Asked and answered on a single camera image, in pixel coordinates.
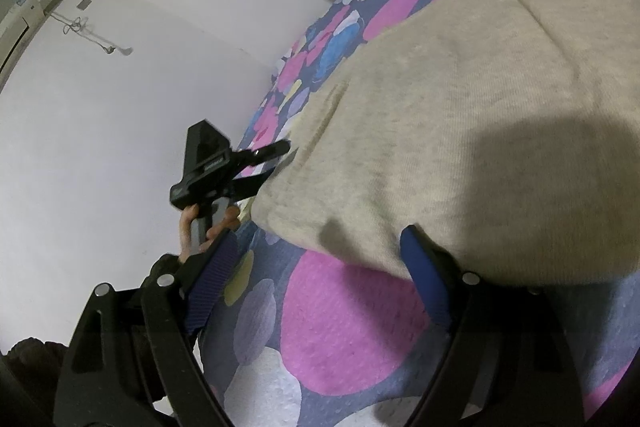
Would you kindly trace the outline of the person's left hand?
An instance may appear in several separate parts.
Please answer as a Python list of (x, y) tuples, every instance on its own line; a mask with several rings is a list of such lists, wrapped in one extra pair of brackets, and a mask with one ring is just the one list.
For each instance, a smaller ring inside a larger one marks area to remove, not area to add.
[(178, 259), (181, 263), (186, 262), (195, 253), (204, 254), (222, 232), (236, 231), (241, 225), (240, 208), (235, 205), (229, 206), (224, 212), (222, 220), (207, 230), (205, 239), (202, 239), (198, 249), (195, 249), (192, 241), (192, 223), (197, 217), (198, 205), (188, 206), (181, 211), (178, 228), (180, 241)]

